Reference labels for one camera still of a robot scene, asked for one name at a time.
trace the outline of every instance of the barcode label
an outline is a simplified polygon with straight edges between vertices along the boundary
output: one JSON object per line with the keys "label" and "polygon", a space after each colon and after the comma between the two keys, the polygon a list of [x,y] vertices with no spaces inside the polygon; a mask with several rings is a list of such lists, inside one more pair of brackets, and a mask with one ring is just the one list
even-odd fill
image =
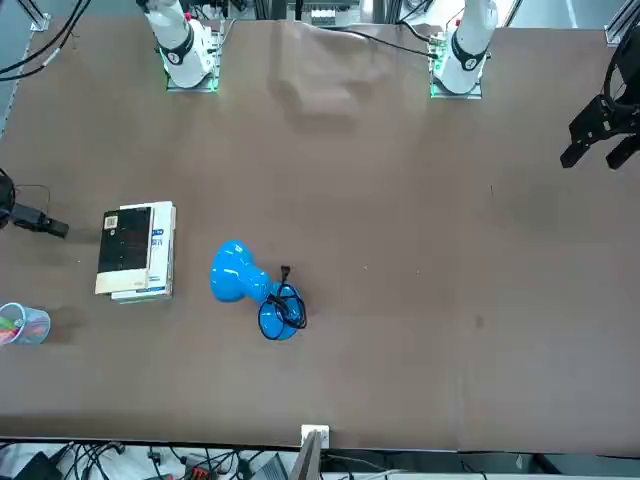
{"label": "barcode label", "polygon": [[106,217],[104,219],[104,229],[109,230],[111,228],[116,228],[118,226],[118,216],[113,215],[111,217]]}

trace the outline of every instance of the cup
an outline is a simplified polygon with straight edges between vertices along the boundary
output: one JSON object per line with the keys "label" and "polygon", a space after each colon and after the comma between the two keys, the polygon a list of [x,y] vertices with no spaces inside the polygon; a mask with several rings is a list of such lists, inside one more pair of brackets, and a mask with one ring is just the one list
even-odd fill
{"label": "cup", "polygon": [[10,343],[36,345],[44,342],[51,330],[47,312],[7,303],[0,307],[0,346]]}

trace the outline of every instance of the brown table surface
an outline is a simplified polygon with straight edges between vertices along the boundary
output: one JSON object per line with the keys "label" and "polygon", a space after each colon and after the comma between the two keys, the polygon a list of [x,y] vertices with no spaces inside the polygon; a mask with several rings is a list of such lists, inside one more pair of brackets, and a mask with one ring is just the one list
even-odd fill
{"label": "brown table surface", "polygon": [[[302,24],[239,22],[219,95],[163,90],[144,18],[77,34],[0,144],[72,228],[0,234],[0,295],[54,326],[0,352],[1,434],[295,445],[321,423],[335,447],[640,452],[640,166],[609,172],[611,143],[559,163],[602,32],[498,30],[482,101],[431,101],[424,58]],[[175,297],[93,295],[102,213],[155,200],[178,209]],[[292,340],[211,295],[232,238],[293,265]]]}

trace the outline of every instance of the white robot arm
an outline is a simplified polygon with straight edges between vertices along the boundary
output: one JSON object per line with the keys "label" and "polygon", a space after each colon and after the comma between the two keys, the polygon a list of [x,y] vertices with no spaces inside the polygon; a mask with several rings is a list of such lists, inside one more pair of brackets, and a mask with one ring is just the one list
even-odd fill
{"label": "white robot arm", "polygon": [[447,32],[447,52],[435,77],[451,93],[470,92],[478,81],[498,25],[494,0],[466,0],[460,25]]}
{"label": "white robot arm", "polygon": [[198,85],[214,68],[218,48],[211,28],[187,20],[179,0],[137,0],[160,45],[164,67],[176,85]]}

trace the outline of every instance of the book cover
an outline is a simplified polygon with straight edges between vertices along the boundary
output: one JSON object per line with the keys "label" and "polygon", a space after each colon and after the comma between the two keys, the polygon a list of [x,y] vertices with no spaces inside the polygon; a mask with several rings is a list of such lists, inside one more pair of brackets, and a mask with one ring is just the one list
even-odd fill
{"label": "book cover", "polygon": [[104,214],[96,294],[147,286],[152,215],[150,207]]}
{"label": "book cover", "polygon": [[111,299],[120,303],[154,300],[171,296],[176,209],[171,202],[128,205],[122,208],[141,206],[149,206],[153,209],[148,285],[145,288],[112,293]]}

